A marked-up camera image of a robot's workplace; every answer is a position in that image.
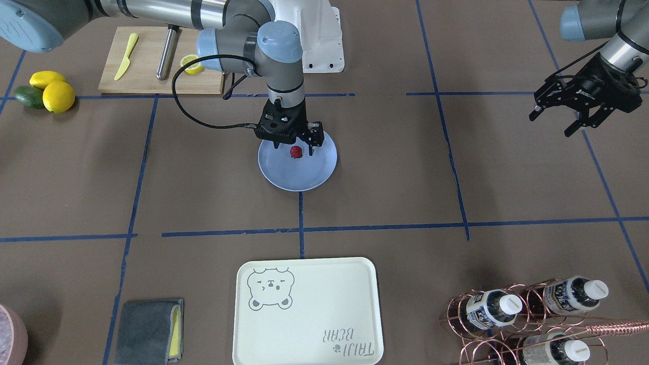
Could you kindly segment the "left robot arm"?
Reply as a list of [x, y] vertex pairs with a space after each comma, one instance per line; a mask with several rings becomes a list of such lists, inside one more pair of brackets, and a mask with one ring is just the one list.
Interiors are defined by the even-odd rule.
[[534, 93], [534, 121], [544, 110], [566, 106], [577, 118], [565, 136], [581, 128], [600, 126], [614, 111], [632, 113], [642, 104], [647, 80], [635, 72], [647, 65], [647, 1], [580, 1], [563, 10], [559, 32], [570, 42], [604, 39], [586, 54], [586, 64], [574, 75], [560, 69]]

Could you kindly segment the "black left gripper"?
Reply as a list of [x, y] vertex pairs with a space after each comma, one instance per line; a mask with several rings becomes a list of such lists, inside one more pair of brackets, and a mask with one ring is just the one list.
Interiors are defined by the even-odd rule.
[[[529, 113], [534, 122], [548, 108], [565, 106], [578, 112], [568, 126], [569, 138], [581, 128], [599, 127], [614, 111], [630, 113], [642, 104], [640, 86], [632, 72], [620, 71], [597, 53], [574, 76], [561, 71], [550, 74], [533, 95], [535, 106]], [[593, 114], [589, 111], [600, 107]]]

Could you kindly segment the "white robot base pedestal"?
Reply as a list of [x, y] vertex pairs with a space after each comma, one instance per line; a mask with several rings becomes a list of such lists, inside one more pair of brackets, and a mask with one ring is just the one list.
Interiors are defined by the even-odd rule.
[[345, 55], [339, 9], [329, 1], [271, 1], [275, 19], [299, 30], [306, 74], [343, 72]]

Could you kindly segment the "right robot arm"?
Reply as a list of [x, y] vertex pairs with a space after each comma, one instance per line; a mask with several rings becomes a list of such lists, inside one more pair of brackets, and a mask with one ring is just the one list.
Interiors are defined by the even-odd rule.
[[45, 53], [101, 17], [120, 14], [167, 24], [158, 78], [169, 75], [181, 28], [199, 31], [197, 62], [243, 78], [264, 77], [268, 99], [257, 123], [259, 139], [310, 150], [324, 141], [322, 122], [307, 120], [301, 31], [277, 19], [269, 1], [2, 1], [2, 38], [25, 51]]

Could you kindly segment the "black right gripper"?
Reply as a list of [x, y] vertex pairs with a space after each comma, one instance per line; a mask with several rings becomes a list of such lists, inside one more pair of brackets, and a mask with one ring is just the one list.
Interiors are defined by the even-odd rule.
[[257, 138], [271, 141], [276, 150], [282, 143], [292, 145], [300, 139], [307, 144], [309, 155], [322, 147], [325, 137], [322, 122], [308, 122], [305, 99], [292, 107], [268, 99], [254, 132]]

